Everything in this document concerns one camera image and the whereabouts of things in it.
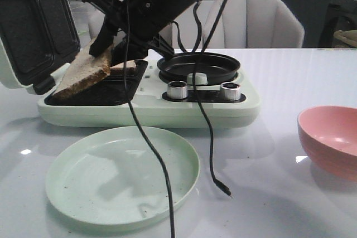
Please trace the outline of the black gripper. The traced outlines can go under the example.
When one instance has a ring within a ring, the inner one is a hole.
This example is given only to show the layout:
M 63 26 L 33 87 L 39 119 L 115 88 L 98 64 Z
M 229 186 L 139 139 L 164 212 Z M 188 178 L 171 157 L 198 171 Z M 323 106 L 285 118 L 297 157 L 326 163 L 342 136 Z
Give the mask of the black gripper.
M 148 56 L 149 50 L 155 50 L 164 57 L 173 56 L 173 48 L 160 35 L 160 31 L 171 23 L 172 19 L 160 16 L 151 0 L 83 0 L 105 14 L 104 22 L 89 54 L 98 57 L 110 45 L 119 30 L 125 37 L 111 51 L 111 66 L 130 60 L 141 60 Z

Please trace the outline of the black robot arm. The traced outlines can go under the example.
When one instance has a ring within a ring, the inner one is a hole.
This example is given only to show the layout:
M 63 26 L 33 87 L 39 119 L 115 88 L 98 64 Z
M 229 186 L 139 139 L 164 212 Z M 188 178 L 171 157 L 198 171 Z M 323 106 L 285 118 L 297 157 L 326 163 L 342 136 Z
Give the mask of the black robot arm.
M 201 0 L 83 0 L 104 13 L 105 18 L 89 54 L 98 57 L 108 47 L 112 65 L 143 59 L 155 50 L 166 60 L 174 56 L 171 46 L 159 35 L 192 4 Z

